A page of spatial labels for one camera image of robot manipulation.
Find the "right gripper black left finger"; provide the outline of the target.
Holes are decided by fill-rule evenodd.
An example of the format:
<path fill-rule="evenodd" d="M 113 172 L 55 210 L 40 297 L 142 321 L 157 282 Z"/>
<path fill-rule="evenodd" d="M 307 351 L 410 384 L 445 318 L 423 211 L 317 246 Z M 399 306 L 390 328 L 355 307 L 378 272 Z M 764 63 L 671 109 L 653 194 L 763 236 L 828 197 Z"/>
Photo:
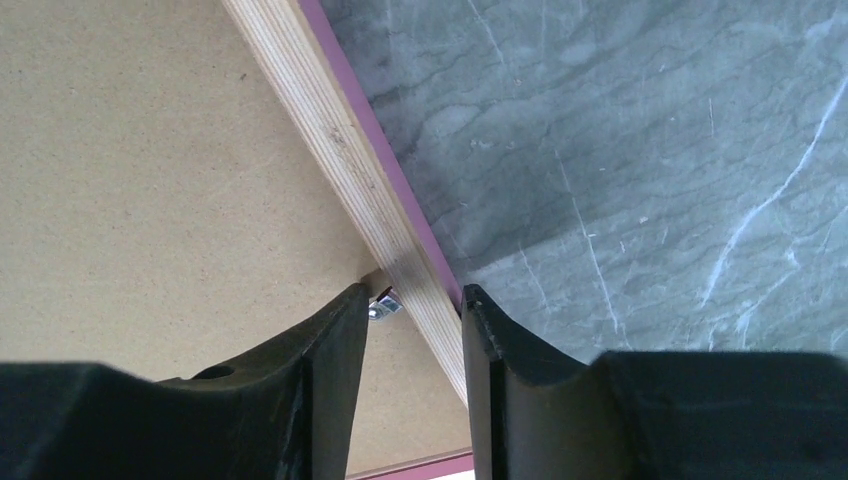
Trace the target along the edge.
<path fill-rule="evenodd" d="M 101 363 L 1 367 L 5 479 L 341 479 L 368 328 L 355 283 L 189 379 Z"/>

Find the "brown cardboard backing board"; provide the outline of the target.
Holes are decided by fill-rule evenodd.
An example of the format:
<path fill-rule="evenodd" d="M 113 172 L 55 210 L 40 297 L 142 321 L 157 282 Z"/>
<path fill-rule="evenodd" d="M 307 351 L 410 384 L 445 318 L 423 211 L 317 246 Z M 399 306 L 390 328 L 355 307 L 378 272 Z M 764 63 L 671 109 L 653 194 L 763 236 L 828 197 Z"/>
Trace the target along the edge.
<path fill-rule="evenodd" d="M 380 287 L 219 1 L 1 5 L 1 367 L 189 379 Z M 405 314 L 368 320 L 346 474 L 470 479 Z"/>

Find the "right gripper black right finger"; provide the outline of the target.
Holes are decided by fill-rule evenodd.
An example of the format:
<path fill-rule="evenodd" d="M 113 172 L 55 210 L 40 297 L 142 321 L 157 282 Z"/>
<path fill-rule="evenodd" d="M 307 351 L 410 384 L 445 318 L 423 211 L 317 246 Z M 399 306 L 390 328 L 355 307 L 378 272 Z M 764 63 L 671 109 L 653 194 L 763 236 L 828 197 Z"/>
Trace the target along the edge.
<path fill-rule="evenodd" d="M 843 479 L 847 362 L 608 351 L 589 364 L 478 285 L 461 313 L 479 479 Z"/>

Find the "pink wooden photo frame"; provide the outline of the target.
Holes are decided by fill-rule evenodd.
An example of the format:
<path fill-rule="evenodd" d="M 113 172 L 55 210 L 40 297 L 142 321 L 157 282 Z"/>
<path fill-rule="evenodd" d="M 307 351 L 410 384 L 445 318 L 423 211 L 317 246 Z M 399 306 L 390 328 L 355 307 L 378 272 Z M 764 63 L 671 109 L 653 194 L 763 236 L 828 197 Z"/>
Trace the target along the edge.
<path fill-rule="evenodd" d="M 460 400 L 462 293 L 317 1 L 225 4 Z"/>

